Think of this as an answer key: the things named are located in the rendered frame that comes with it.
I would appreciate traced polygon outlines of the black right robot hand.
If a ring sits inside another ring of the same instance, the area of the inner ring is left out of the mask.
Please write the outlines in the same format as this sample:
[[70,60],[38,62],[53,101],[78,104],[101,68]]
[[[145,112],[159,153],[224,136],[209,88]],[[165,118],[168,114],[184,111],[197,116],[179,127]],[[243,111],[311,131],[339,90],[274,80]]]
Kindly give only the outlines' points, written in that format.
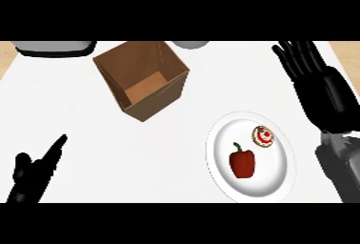
[[339,71],[325,65],[314,42],[280,41],[271,50],[311,123],[323,132],[360,132],[360,103]]

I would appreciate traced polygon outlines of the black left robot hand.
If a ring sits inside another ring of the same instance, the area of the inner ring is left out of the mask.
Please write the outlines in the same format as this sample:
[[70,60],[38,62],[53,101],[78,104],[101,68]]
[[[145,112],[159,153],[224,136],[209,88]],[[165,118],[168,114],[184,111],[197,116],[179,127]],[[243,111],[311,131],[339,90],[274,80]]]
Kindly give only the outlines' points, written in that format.
[[20,152],[14,157],[14,185],[7,197],[7,203],[35,204],[39,202],[45,187],[55,171],[61,156],[61,147],[67,141],[63,134],[51,144],[44,157],[32,160],[27,153]]

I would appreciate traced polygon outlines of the red and white cupcake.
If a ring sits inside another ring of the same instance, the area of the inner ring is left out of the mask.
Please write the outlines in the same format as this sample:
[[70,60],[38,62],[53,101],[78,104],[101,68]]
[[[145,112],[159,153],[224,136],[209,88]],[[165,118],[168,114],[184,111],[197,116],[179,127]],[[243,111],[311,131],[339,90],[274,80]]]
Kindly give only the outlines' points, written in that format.
[[268,148],[274,142],[274,135],[266,127],[256,126],[252,132],[252,139],[261,148]]

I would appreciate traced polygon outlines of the white oval plate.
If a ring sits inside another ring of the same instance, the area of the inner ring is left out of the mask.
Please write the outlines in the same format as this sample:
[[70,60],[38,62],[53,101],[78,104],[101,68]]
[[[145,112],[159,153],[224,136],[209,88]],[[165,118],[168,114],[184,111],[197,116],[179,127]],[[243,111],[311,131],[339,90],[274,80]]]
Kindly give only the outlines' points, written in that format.
[[294,160],[277,125],[252,112],[228,113],[210,128],[204,145],[207,170],[237,203],[277,203],[294,182]]

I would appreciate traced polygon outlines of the brown cardboard box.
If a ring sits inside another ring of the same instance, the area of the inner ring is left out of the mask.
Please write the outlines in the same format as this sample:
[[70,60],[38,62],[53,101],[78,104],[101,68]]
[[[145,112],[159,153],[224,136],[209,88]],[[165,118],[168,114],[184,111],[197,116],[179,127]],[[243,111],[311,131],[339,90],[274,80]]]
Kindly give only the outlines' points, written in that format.
[[165,41],[128,41],[92,58],[120,111],[145,121],[181,96],[190,69]]

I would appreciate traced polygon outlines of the red bell pepper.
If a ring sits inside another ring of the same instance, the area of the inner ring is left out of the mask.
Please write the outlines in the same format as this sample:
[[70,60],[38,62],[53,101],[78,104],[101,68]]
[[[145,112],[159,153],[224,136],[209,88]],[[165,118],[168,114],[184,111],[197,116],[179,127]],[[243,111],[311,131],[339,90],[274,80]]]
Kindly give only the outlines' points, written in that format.
[[250,178],[255,173],[255,154],[243,151],[237,143],[233,143],[235,151],[228,156],[228,166],[237,178]]

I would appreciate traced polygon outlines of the grey round object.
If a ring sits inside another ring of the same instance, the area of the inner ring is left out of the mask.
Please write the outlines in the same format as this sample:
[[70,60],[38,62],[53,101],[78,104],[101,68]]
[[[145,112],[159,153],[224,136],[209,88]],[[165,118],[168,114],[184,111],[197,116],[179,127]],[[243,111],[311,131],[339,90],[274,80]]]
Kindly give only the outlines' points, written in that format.
[[185,50],[194,50],[207,44],[206,41],[173,41],[173,45]]

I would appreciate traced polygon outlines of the grey appliance with black rim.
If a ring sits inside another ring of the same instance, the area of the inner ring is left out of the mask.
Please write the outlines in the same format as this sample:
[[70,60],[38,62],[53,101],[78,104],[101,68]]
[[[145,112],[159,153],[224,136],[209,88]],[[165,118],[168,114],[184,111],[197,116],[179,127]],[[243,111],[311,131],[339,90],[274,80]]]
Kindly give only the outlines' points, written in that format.
[[88,55],[95,41],[13,41],[16,51],[23,56],[61,58]]

